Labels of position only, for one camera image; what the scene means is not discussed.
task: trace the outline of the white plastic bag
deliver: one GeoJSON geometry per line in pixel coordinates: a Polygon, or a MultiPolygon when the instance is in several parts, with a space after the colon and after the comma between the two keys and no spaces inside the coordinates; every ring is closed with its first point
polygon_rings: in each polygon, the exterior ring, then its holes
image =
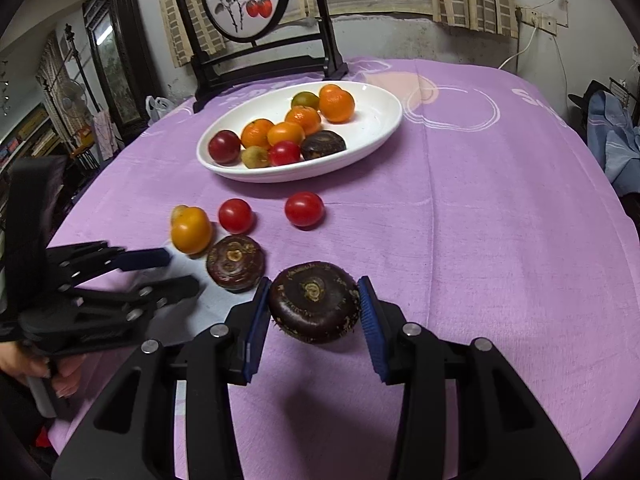
{"type": "Polygon", "coordinates": [[[164,97],[156,97],[154,99],[151,95],[148,95],[146,96],[145,107],[146,113],[149,114],[148,125],[151,126],[173,110],[175,104],[164,97]]]}

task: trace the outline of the plate of fruit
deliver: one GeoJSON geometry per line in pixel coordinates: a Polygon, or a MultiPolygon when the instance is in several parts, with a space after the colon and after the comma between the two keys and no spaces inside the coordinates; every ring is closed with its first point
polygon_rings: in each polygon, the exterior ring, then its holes
{"type": "Polygon", "coordinates": [[[304,83],[229,111],[200,137],[208,170],[241,182],[289,182],[340,170],[398,129],[402,105],[377,86],[304,83]]]}

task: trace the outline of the oval plate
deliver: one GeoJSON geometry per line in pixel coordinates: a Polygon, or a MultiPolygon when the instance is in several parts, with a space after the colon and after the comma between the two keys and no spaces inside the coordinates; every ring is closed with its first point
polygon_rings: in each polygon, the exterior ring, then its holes
{"type": "Polygon", "coordinates": [[[290,182],[340,170],[378,149],[398,129],[402,121],[402,105],[395,95],[377,86],[351,81],[336,83],[353,95],[356,113],[350,122],[331,124],[322,118],[322,129],[332,130],[342,136],[347,149],[340,153],[305,160],[287,166],[249,170],[242,162],[232,166],[215,163],[207,146],[220,130],[231,130],[238,136],[244,127],[256,119],[268,119],[274,124],[282,122],[290,109],[293,96],[299,92],[318,95],[322,86],[331,81],[304,83],[274,90],[258,96],[229,111],[213,123],[200,137],[196,156],[208,170],[240,182],[290,182]]]}

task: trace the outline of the table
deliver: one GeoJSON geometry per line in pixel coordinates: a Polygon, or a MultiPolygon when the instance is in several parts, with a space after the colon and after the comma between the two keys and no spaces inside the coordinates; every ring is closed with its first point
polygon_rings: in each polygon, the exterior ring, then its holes
{"type": "MultiPolygon", "coordinates": [[[[349,78],[387,88],[404,106],[400,129],[373,155],[300,182],[225,180],[196,161],[201,133],[253,96],[318,76],[245,86],[197,115],[187,102],[103,171],[53,244],[161,246],[175,205],[215,218],[223,200],[244,197],[258,213],[252,236],[267,251],[271,278],[293,264],[333,262],[369,275],[380,298],[442,339],[492,339],[586,475],[640,397],[632,222],[578,135],[527,82],[426,60],[350,67],[349,78]],[[318,193],[328,210],[310,232],[282,211],[300,190],[318,193]]],[[[99,285],[127,280],[112,273],[99,285]]],[[[127,352],[87,359],[81,415],[127,352]]],[[[321,347],[270,330],[254,382],[230,391],[245,478],[386,478],[401,394],[373,373],[359,326],[321,347]]],[[[54,425],[57,449],[78,421],[54,425]]],[[[179,444],[176,453],[183,474],[179,444]]]]}

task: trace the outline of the green citrus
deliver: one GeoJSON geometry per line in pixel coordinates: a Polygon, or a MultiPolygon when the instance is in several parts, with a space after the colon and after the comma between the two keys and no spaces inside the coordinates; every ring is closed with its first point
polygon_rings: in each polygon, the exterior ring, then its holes
{"type": "Polygon", "coordinates": [[[318,110],[320,107],[320,98],[311,92],[300,92],[296,94],[291,100],[291,107],[294,106],[308,106],[314,110],[318,110]]]}

